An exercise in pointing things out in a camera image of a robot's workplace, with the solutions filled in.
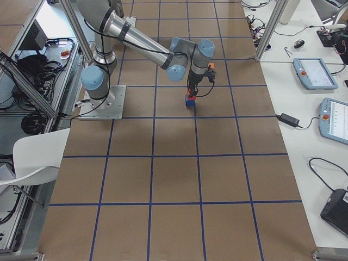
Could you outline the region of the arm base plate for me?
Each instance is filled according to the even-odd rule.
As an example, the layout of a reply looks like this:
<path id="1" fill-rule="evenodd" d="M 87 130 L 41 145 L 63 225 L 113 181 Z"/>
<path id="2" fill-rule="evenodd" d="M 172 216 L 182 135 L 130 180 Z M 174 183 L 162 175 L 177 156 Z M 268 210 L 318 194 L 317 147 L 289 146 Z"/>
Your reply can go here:
<path id="1" fill-rule="evenodd" d="M 121 120 L 126 96 L 125 85 L 112 85 L 106 99 L 90 100 L 85 91 L 84 99 L 89 100 L 82 104 L 78 118 L 81 120 Z"/>

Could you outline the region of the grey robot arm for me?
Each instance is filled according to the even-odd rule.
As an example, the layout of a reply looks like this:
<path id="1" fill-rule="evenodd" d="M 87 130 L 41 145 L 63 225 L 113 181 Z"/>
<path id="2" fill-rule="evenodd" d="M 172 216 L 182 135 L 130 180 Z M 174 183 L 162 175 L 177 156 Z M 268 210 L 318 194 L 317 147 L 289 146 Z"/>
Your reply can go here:
<path id="1" fill-rule="evenodd" d="M 108 47 L 106 41 L 116 39 L 165 70 L 171 81 L 178 82 L 187 76 L 187 106 L 195 104 L 199 97 L 198 84 L 203 78 L 215 82 L 215 70 L 210 62 L 215 44 L 211 40 L 193 42 L 173 38 L 170 48 L 165 48 L 124 20 L 121 1 L 78 1 L 77 5 L 85 23 L 98 37 L 94 54 L 96 62 L 107 65 L 108 59 L 115 61 L 113 47 Z"/>

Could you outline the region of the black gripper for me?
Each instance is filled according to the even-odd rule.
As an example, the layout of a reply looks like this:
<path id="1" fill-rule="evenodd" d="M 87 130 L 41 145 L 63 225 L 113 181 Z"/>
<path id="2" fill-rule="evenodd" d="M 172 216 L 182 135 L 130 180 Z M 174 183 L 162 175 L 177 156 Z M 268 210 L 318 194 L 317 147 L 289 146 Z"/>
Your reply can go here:
<path id="1" fill-rule="evenodd" d="M 188 91 L 192 94 L 197 96 L 198 93 L 198 84 L 202 81 L 203 75 L 197 74 L 194 71 L 189 71 L 188 74 Z"/>

